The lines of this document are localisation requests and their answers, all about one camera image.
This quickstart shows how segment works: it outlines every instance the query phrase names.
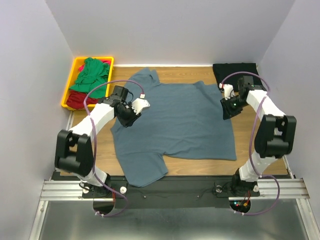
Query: wooden surface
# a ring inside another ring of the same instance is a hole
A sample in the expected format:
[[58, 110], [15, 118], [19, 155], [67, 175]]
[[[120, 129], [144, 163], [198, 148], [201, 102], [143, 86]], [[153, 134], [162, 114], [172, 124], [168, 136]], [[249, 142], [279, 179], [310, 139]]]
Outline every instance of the wooden surface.
[[[131, 75], [139, 71], [141, 67], [115, 67], [112, 80], [127, 80]], [[205, 84], [215, 84], [216, 79], [211, 67], [157, 67], [155, 68], [162, 83], [194, 83], [204, 81]], [[73, 126], [78, 124], [86, 116], [85, 111], [75, 111]], [[233, 175], [237, 168], [248, 160], [249, 139], [255, 118], [255, 111], [247, 106], [242, 114], [231, 119], [235, 137], [236, 161], [230, 160], [190, 160], [164, 156], [168, 168], [167, 176], [182, 175]], [[112, 176], [124, 175], [117, 160], [113, 136], [110, 128], [115, 120], [109, 122], [100, 131], [97, 137], [96, 165], [104, 172]], [[287, 170], [282, 159], [270, 165], [265, 174], [284, 175]]]

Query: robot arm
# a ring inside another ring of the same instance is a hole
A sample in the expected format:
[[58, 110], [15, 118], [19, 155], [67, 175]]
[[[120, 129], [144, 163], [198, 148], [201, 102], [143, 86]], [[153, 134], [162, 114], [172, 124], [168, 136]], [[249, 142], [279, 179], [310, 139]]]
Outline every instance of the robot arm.
[[[277, 159], [292, 151], [297, 120], [279, 110], [262, 85], [254, 85], [251, 76], [240, 78], [239, 95], [232, 94], [232, 85], [223, 86], [224, 98], [221, 100], [223, 119], [230, 119], [241, 113], [243, 107], [250, 105], [254, 111], [264, 99], [258, 117], [261, 121], [256, 137], [252, 161], [256, 170], [262, 174], [265, 169]], [[247, 187], [253, 189], [259, 176], [256, 174], [251, 161], [248, 160], [239, 168], [232, 179], [234, 188]]]
[[[70, 130], [61, 130], [57, 135], [55, 160], [56, 168], [73, 173], [81, 180], [90, 185], [101, 187], [102, 184], [93, 173], [94, 155], [92, 150], [93, 119], [96, 134], [112, 119], [118, 118], [119, 122], [126, 128], [133, 125], [134, 121], [141, 116], [143, 109], [150, 106], [142, 94], [132, 103], [126, 103], [128, 89], [115, 86], [109, 97], [99, 100], [91, 111], [90, 116], [85, 117], [78, 125]], [[110, 176], [95, 167], [98, 178], [106, 183]]]

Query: plastic tray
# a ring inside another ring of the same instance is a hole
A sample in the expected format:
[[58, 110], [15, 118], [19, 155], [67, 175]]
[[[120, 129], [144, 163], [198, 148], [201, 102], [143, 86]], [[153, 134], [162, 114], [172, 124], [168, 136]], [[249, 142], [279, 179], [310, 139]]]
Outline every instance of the plastic tray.
[[[70, 71], [70, 74], [69, 74], [69, 78], [68, 78], [68, 81], [66, 83], [66, 86], [65, 86], [65, 89], [64, 89], [64, 93], [63, 93], [63, 97], [62, 97], [62, 100], [61, 100], [61, 106], [63, 108], [66, 108], [66, 109], [69, 109], [69, 110], [76, 110], [72, 107], [69, 107], [67, 105], [67, 99], [70, 95], [70, 90], [69, 88], [75, 84], [75, 81], [78, 77], [78, 74], [79, 74], [79, 67], [81, 67], [83, 64], [85, 64], [85, 59], [89, 58], [88, 56], [79, 56], [79, 57], [76, 57], [74, 60], [73, 60], [73, 64], [72, 64], [72, 67], [71, 67], [71, 71]], [[92, 57], [93, 59], [99, 59], [99, 60], [106, 60], [106, 61], [111, 61], [111, 64], [110, 64], [110, 71], [109, 71], [109, 76], [108, 76], [108, 82], [111, 81], [111, 75], [112, 75], [112, 70], [113, 70], [113, 67], [114, 67], [114, 58], [112, 56], [93, 56]], [[110, 91], [110, 85], [108, 84], [106, 86], [106, 92], [105, 92], [105, 96], [108, 97], [109, 96], [109, 91]], [[90, 109], [93, 109], [95, 107], [95, 104], [89, 104], [88, 107]]]

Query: purple cable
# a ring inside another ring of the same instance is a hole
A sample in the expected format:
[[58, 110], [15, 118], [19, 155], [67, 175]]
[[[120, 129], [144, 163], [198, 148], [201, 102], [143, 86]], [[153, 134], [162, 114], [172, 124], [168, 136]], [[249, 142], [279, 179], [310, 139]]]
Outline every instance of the purple cable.
[[259, 113], [262, 109], [262, 104], [264, 103], [265, 99], [267, 98], [269, 92], [270, 92], [270, 87], [268, 85], [268, 83], [262, 78], [260, 77], [259, 75], [257, 74], [254, 74], [252, 72], [249, 72], [249, 71], [237, 71], [237, 72], [234, 72], [228, 76], [226, 76], [222, 81], [221, 81], [221, 84], [223, 85], [223, 83], [230, 77], [234, 76], [234, 75], [238, 75], [238, 74], [247, 74], [247, 75], [252, 75], [254, 77], [257, 77], [259, 78], [265, 85], [266, 87], [268, 88], [267, 89], [267, 93], [266, 93], [266, 96], [261, 100], [257, 110], [256, 110], [256, 114], [255, 114], [255, 118], [254, 118], [254, 122], [253, 122], [253, 127], [252, 127], [252, 131], [251, 131], [251, 136], [250, 136], [250, 141], [249, 141], [249, 159], [250, 159], [250, 163], [251, 163], [251, 166], [255, 172], [255, 174], [257, 174], [259, 176], [259, 178], [272, 178], [274, 179], [276, 185], [277, 185], [277, 188], [278, 188], [278, 192], [277, 192], [277, 195], [276, 195], [276, 198], [275, 198], [275, 201], [274, 203], [269, 207], [267, 208], [266, 210], [263, 210], [263, 211], [260, 211], [260, 212], [255, 212], [255, 213], [241, 213], [241, 212], [237, 212], [238, 214], [243, 214], [243, 215], [246, 215], [246, 216], [256, 216], [256, 215], [260, 215], [260, 214], [264, 214], [268, 211], [270, 211], [277, 203], [278, 203], [278, 200], [279, 200], [279, 196], [280, 196], [280, 185], [279, 185], [279, 182], [278, 180], [272, 176], [272, 175], [261, 175], [261, 173], [258, 172], [258, 170], [256, 169], [255, 165], [254, 165], [254, 161], [252, 159], [252, 143], [253, 143], [253, 140], [254, 140], [254, 135], [255, 135], [255, 129], [256, 129], [256, 125], [257, 125], [257, 121], [258, 121], [258, 118], [259, 118]]
[[116, 213], [113, 213], [113, 214], [101, 214], [100, 212], [96, 211], [95, 214], [97, 214], [97, 215], [99, 215], [101, 217], [113, 217], [113, 216], [119, 215], [120, 213], [122, 213], [128, 207], [129, 201], [128, 201], [128, 199], [127, 199], [127, 197], [125, 195], [121, 194], [120, 192], [118, 192], [116, 190], [113, 190], [111, 187], [109, 187], [104, 182], [102, 182], [101, 179], [96, 174], [96, 158], [97, 158], [97, 145], [98, 145], [97, 132], [96, 132], [95, 122], [90, 116], [90, 111], [89, 111], [88, 105], [87, 105], [87, 99], [95, 90], [97, 90], [97, 89], [99, 89], [99, 88], [101, 88], [101, 87], [103, 87], [105, 85], [112, 84], [112, 83], [118, 83], [118, 82], [130, 82], [130, 83], [137, 84], [141, 88], [141, 94], [145, 93], [144, 88], [139, 83], [137, 83], [136, 81], [132, 81], [132, 80], [114, 80], [114, 81], [108, 81], [108, 82], [105, 82], [103, 84], [100, 84], [99, 86], [97, 86], [94, 89], [92, 89], [85, 96], [84, 101], [83, 101], [84, 109], [85, 109], [86, 113], [88, 114], [88, 116], [90, 117], [91, 124], [92, 124], [92, 134], [93, 134], [93, 142], [94, 142], [93, 168], [92, 168], [93, 169], [93, 175], [98, 180], [98, 182], [101, 183], [106, 189], [108, 189], [109, 191], [111, 191], [114, 194], [119, 195], [120, 197], [122, 197], [125, 200], [125, 206], [120, 211], [118, 211]]

